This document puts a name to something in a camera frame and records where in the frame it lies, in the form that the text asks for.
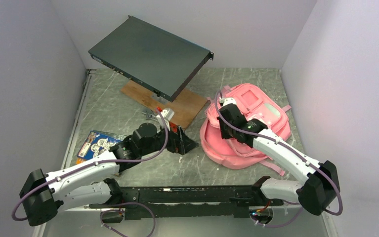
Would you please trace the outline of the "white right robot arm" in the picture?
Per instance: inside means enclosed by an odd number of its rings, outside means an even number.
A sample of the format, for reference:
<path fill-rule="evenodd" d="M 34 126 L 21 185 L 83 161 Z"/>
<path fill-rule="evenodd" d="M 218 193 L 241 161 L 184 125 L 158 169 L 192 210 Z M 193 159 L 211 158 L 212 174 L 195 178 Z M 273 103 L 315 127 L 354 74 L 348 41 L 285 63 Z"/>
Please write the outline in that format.
<path fill-rule="evenodd" d="M 235 103 L 215 104 L 223 139 L 234 138 L 260 151 L 295 177 L 295 181 L 277 181 L 265 178 L 252 191 L 253 201 L 264 205 L 270 199 L 299 203 L 313 215 L 327 212 L 340 216 L 343 201 L 337 167 L 331 161 L 319 162 L 276 135 L 261 119 L 247 120 Z"/>

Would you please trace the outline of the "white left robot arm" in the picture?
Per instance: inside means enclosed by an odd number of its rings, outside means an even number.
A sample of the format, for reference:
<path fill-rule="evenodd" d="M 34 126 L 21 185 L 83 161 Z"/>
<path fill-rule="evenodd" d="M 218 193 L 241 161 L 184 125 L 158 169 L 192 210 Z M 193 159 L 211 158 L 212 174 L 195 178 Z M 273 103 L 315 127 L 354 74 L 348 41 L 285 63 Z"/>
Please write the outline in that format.
<path fill-rule="evenodd" d="M 44 173 L 32 171 L 19 193 L 17 207 L 24 208 L 32 227 L 44 224 L 59 212 L 80 205 L 104 204 L 118 206 L 123 200 L 119 184 L 110 175 L 121 173 L 142 161 L 149 161 L 163 151 L 184 155 L 198 146 L 180 126 L 157 129 L 144 123 L 131 135 L 114 144 L 109 150 L 72 167 Z"/>

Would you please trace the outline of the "orange handled adjustable wrench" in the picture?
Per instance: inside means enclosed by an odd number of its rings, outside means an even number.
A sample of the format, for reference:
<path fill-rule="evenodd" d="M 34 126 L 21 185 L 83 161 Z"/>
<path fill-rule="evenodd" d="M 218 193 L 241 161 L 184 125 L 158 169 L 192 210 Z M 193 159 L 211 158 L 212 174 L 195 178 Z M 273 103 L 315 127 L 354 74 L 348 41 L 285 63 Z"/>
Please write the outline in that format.
<path fill-rule="evenodd" d="M 157 121 L 161 128 L 166 128 L 169 131 L 177 133 L 178 126 L 171 121 L 164 120 L 161 114 L 162 110 L 163 109 L 161 109 L 160 107 L 157 107 L 154 111 L 150 110 L 149 108 L 145 108 L 143 109 L 142 113 L 146 116 L 147 119 Z"/>

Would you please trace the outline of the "pink student backpack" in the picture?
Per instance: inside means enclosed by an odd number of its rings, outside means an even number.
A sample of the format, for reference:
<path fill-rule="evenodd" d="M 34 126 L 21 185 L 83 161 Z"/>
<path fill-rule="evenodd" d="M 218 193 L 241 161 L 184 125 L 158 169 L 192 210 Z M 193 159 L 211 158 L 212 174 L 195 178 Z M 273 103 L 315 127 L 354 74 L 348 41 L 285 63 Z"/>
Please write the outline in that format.
<path fill-rule="evenodd" d="M 268 162 L 266 154 L 253 148 L 256 135 L 252 133 L 270 129 L 286 141 L 291 135 L 286 111 L 286 107 L 278 106 L 253 84 L 225 86 L 205 111 L 201 146 L 211 160 L 227 168 L 242 169 L 261 163 L 283 176 L 282 168 Z"/>

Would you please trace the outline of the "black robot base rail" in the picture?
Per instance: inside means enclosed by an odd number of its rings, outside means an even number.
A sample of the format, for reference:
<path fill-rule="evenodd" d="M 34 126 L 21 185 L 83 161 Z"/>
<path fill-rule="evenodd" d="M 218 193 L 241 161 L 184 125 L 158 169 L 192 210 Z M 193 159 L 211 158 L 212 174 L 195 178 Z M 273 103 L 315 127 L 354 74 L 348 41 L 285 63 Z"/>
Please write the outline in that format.
<path fill-rule="evenodd" d="M 121 187 L 106 181 L 114 196 L 91 209 L 122 208 L 125 220 L 143 218 L 231 216 L 248 218 L 256 210 L 283 205 L 268 199 L 254 185 Z"/>

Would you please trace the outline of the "brown wooden board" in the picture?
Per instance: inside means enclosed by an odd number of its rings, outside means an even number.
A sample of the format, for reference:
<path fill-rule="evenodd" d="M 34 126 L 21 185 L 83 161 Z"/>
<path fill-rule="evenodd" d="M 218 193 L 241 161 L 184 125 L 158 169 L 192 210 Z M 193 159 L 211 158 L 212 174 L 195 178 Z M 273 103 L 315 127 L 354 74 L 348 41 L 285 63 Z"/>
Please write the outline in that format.
<path fill-rule="evenodd" d="M 157 107 L 162 109 L 171 108 L 174 111 L 171 122 L 180 125 L 183 129 L 189 127 L 207 103 L 206 97 L 186 88 L 183 89 L 174 101 L 170 102 L 157 97 L 154 92 L 131 80 L 121 88 L 121 92 L 151 110 Z"/>

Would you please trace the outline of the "aluminium frame rail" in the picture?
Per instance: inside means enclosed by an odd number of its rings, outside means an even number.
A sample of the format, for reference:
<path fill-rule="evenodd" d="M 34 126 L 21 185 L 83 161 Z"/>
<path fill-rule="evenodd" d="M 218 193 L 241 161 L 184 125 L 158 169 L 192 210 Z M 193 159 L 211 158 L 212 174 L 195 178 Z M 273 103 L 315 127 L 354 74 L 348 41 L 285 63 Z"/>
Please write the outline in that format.
<path fill-rule="evenodd" d="M 86 69 L 85 71 L 85 78 L 82 82 L 81 97 L 76 109 L 74 123 L 70 132 L 70 136 L 68 138 L 68 143 L 63 160 L 61 162 L 61 165 L 58 167 L 60 170 L 71 166 L 71 162 L 74 156 L 74 149 L 77 143 L 80 127 L 84 118 L 83 111 L 86 108 L 88 96 L 90 95 L 96 72 L 97 69 Z"/>

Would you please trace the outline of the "dark metal rack unit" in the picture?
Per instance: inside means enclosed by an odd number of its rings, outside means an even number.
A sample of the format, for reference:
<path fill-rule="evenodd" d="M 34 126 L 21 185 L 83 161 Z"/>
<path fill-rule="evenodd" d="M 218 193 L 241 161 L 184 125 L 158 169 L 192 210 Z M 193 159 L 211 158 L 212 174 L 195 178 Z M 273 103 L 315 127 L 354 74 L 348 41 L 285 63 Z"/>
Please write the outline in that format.
<path fill-rule="evenodd" d="M 93 60 L 170 102 L 214 53 L 134 16 L 89 51 Z"/>

